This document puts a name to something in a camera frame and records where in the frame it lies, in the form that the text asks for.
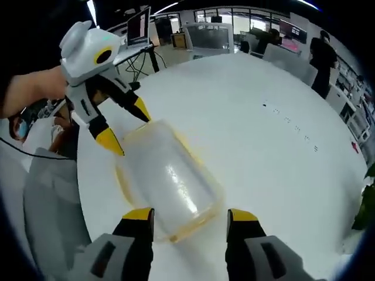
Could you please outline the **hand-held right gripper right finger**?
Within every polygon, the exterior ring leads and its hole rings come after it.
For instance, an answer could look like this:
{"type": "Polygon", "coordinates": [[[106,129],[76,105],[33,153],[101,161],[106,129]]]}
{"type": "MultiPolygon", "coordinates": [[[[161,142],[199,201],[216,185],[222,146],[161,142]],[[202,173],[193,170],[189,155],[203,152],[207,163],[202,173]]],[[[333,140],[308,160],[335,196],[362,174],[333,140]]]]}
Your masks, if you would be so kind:
{"type": "Polygon", "coordinates": [[[312,280],[302,258],[276,236],[267,235],[248,211],[228,210],[226,242],[230,280],[312,280]]]}

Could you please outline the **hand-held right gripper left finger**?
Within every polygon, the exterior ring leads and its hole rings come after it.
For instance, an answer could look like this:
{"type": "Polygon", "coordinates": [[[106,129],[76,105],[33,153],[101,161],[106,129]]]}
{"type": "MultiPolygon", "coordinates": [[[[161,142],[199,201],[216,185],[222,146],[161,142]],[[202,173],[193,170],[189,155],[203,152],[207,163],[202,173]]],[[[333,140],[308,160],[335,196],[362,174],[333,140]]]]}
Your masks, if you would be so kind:
{"type": "Polygon", "coordinates": [[[134,209],[112,233],[102,234],[76,255],[77,280],[148,280],[154,258],[155,210],[134,209]]]}

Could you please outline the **person's left hand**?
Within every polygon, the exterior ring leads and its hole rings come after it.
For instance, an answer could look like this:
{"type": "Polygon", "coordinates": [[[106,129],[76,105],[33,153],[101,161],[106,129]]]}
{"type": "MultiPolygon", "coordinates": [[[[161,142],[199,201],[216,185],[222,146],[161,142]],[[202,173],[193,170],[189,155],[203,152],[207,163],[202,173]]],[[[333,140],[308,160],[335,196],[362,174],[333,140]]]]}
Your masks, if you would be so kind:
{"type": "Polygon", "coordinates": [[[39,90],[42,98],[49,100],[60,100],[65,96],[67,81],[63,75],[62,68],[43,70],[39,74],[39,90]]]}

